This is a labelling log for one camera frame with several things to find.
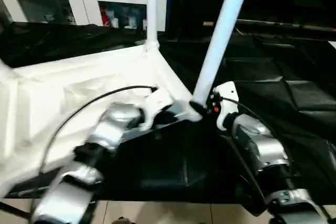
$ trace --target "white metal pole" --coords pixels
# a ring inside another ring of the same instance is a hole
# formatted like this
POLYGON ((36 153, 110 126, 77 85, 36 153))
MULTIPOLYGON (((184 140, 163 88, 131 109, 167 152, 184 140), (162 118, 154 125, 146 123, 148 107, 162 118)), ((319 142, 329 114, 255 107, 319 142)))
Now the white metal pole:
POLYGON ((194 91, 193 101, 204 106, 244 0, 224 0, 194 91))
POLYGON ((157 47, 158 31, 156 30, 156 0, 147 0, 147 41, 148 47, 157 47))

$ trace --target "metal frame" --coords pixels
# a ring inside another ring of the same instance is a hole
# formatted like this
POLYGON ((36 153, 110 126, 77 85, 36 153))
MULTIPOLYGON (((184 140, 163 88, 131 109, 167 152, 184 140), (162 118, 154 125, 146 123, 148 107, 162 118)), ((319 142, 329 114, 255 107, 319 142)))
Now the metal frame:
POLYGON ((198 76, 193 101, 204 106, 222 62, 244 0, 224 0, 208 51, 198 76))

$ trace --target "glass cabinet door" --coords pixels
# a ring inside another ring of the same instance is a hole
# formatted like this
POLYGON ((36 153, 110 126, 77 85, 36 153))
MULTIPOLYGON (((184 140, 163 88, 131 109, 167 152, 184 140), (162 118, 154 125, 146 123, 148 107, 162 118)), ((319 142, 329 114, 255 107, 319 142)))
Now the glass cabinet door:
POLYGON ((83 0, 3 0, 13 21, 87 25, 83 0))
MULTIPOLYGON (((167 0, 156 0, 157 30, 165 30, 167 0)), ((146 30, 147 0, 84 0, 89 23, 146 30)))
POLYGON ((28 22, 75 25, 69 0, 18 0, 28 22))
POLYGON ((146 30, 146 5, 98 1, 104 26, 146 30))

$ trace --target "floor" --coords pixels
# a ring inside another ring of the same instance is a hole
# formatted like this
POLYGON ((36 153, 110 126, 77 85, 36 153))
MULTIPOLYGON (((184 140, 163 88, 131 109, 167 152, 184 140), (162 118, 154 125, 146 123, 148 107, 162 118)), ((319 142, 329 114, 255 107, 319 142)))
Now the floor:
MULTIPOLYGON (((30 200, 4 199, 3 202, 27 211, 30 200)), ((336 206, 326 206, 336 217, 336 206)), ((240 205, 190 204, 176 202, 101 201, 92 224, 111 224, 124 216, 137 224, 267 224, 270 215, 250 215, 240 205)), ((26 224, 27 221, 0 212, 0 223, 26 224)))

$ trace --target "silver metal part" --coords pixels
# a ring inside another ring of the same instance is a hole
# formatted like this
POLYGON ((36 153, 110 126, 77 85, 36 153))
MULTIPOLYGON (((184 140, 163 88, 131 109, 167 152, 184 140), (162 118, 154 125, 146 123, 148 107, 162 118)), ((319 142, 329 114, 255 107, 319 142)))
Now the silver metal part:
POLYGON ((103 181, 103 175, 97 169, 80 162, 71 161, 70 164, 59 171, 46 194, 61 183, 63 178, 67 175, 74 177, 87 185, 94 185, 103 181))
POLYGON ((249 153, 249 162, 255 173, 268 166, 289 164, 283 145, 259 120, 246 114, 238 116, 232 134, 249 153))
POLYGON ((279 217, 286 224, 327 224, 328 222, 324 220, 315 211, 301 211, 301 212, 291 212, 286 214, 279 214, 279 217))
POLYGON ((32 221, 35 223, 38 220, 53 220, 64 224, 78 224, 92 196, 93 192, 62 182, 41 200, 32 221))
POLYGON ((327 216, 325 216, 320 207, 316 205, 315 202, 311 199, 306 189, 276 191, 265 198, 265 203, 267 205, 273 203, 283 207, 306 203, 310 204, 311 207, 315 210, 279 214, 284 219, 285 223, 328 223, 327 216))
POLYGON ((311 202, 309 193, 305 189, 280 190, 265 198, 266 204, 276 201, 281 206, 293 205, 303 202, 311 202))
POLYGON ((62 171, 62 178, 69 175, 87 185, 94 185, 103 180, 103 175, 97 169, 76 161, 71 162, 62 171))
POLYGON ((113 151, 123 141, 129 123, 140 116, 139 109, 133 104, 115 102, 102 115, 88 142, 113 151))

